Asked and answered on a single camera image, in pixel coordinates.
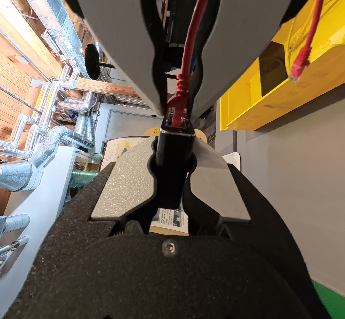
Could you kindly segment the conical metal duct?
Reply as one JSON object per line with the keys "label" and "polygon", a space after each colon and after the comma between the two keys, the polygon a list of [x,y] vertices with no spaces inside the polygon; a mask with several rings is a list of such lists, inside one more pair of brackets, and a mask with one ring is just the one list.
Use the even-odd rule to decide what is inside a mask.
{"label": "conical metal duct", "polygon": [[44,169],[37,169],[28,160],[12,161],[0,166],[0,187],[9,192],[35,190]]}

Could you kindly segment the printed instruction sheet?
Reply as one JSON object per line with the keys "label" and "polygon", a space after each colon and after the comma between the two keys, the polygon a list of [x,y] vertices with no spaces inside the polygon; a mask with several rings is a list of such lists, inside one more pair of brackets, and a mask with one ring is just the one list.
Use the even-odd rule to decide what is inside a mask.
{"label": "printed instruction sheet", "polygon": [[[100,171],[111,162],[116,162],[120,156],[146,137],[148,136],[124,137],[107,141]],[[181,207],[176,210],[158,208],[149,231],[164,235],[188,236],[188,217]]]}

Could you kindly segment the green plastic bin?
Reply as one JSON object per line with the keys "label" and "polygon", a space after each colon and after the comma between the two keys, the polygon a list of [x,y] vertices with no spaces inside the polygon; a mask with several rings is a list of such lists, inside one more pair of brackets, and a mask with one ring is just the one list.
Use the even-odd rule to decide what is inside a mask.
{"label": "green plastic bin", "polygon": [[344,319],[345,318],[345,298],[330,290],[323,285],[312,281],[313,286],[321,299],[324,307],[327,309],[330,317],[333,319]]}

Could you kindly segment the rectangular metal duct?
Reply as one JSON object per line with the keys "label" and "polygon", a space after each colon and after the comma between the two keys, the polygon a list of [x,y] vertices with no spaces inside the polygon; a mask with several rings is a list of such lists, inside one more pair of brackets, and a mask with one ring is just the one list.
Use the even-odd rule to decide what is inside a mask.
{"label": "rectangular metal duct", "polygon": [[81,72],[85,72],[85,62],[80,49],[82,44],[62,0],[27,0],[46,28],[55,48],[66,59],[73,59]]}

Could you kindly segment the shiny metal pipe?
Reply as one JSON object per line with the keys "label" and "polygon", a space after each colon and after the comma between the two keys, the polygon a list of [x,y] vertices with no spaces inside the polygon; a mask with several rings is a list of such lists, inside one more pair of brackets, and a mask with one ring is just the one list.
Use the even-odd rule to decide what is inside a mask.
{"label": "shiny metal pipe", "polygon": [[56,106],[61,111],[88,112],[92,107],[92,101],[69,97],[64,101],[59,101]]}

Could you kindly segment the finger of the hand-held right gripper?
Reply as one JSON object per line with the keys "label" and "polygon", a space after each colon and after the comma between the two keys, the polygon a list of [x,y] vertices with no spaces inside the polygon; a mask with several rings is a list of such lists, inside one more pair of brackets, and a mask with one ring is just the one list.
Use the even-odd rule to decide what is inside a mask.
{"label": "finger of the hand-held right gripper", "polygon": [[138,95],[166,113],[164,31],[156,0],[77,0],[91,32]]}
{"label": "finger of the hand-held right gripper", "polygon": [[191,118],[204,113],[241,77],[277,33],[291,0],[220,0],[201,52],[203,70]]}

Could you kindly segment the black round pedestal base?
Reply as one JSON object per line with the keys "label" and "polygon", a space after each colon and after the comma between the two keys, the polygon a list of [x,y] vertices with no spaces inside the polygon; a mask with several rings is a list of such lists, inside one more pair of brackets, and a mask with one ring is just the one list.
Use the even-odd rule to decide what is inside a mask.
{"label": "black round pedestal base", "polygon": [[101,62],[99,52],[94,44],[89,43],[84,52],[84,62],[88,76],[92,80],[97,80],[100,77],[100,68],[115,68],[112,64]]}

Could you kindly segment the black network switch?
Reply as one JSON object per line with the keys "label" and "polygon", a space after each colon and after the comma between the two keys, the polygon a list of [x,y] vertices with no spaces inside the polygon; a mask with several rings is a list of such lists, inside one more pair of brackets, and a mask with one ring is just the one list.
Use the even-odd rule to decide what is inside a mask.
{"label": "black network switch", "polygon": [[189,120],[182,118],[181,126],[172,125],[173,114],[163,118],[159,129],[155,171],[157,206],[175,210],[179,207],[187,172],[191,167],[196,135]]}

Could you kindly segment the yellow plastic bin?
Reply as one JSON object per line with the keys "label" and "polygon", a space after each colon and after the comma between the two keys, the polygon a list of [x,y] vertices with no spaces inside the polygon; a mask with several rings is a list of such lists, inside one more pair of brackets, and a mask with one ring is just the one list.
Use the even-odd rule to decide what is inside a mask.
{"label": "yellow plastic bin", "polygon": [[325,0],[310,65],[297,82],[288,76],[307,40],[316,0],[282,24],[270,44],[220,98],[220,130],[254,131],[345,81],[345,0]]}

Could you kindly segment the wooden beam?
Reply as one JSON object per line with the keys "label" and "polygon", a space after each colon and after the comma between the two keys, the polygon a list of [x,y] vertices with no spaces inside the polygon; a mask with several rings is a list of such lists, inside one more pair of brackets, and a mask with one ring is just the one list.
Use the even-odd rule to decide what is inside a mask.
{"label": "wooden beam", "polygon": [[130,86],[113,84],[92,79],[84,79],[80,77],[77,78],[75,89],[114,96],[122,95],[127,97],[140,98],[140,96]]}

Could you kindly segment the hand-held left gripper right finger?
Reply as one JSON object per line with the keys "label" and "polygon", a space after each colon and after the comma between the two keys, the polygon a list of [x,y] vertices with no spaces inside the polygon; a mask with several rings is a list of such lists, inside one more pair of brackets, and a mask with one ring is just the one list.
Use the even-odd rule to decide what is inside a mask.
{"label": "hand-held left gripper right finger", "polygon": [[249,222],[249,213],[226,160],[198,137],[193,153],[196,168],[190,180],[192,194],[215,210],[225,222]]}

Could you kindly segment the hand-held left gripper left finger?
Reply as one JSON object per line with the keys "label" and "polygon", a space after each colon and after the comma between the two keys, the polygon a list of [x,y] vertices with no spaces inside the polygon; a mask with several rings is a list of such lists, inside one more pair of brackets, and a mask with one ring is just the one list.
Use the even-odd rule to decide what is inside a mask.
{"label": "hand-held left gripper left finger", "polygon": [[146,137],[118,158],[91,213],[92,220],[124,221],[156,195],[156,177],[150,166],[155,141],[154,136]]}

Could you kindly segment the white stand base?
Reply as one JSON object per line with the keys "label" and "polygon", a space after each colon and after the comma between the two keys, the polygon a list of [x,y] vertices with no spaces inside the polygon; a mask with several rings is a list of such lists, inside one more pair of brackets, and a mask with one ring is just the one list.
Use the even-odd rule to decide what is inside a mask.
{"label": "white stand base", "polygon": [[238,152],[232,152],[223,155],[222,158],[226,161],[227,164],[234,165],[241,172],[241,158]]}

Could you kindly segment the spiral metal duct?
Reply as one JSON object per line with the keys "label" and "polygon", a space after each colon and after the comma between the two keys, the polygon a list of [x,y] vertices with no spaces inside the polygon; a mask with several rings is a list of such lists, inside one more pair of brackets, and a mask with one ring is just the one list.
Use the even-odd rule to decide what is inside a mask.
{"label": "spiral metal duct", "polygon": [[90,79],[90,76],[88,75],[88,72],[86,69],[85,60],[81,52],[77,53],[76,56],[72,59],[69,59],[66,56],[61,54],[60,60],[65,65],[59,77],[60,79],[67,78],[71,70],[72,70],[72,75],[71,75],[72,78],[77,79],[77,76],[82,74],[84,79]]}
{"label": "spiral metal duct", "polygon": [[95,131],[93,115],[89,112],[77,119],[79,133],[65,126],[53,127],[46,135],[41,148],[28,160],[32,170],[40,170],[45,167],[49,160],[56,154],[59,145],[65,141],[85,149],[93,149],[95,146]]}

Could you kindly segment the white door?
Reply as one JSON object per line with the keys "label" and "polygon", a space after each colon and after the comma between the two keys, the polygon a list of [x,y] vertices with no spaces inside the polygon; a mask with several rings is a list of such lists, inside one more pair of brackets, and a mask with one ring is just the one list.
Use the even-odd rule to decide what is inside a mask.
{"label": "white door", "polygon": [[148,129],[160,127],[161,123],[162,118],[160,117],[110,110],[103,141],[121,137],[143,136]]}

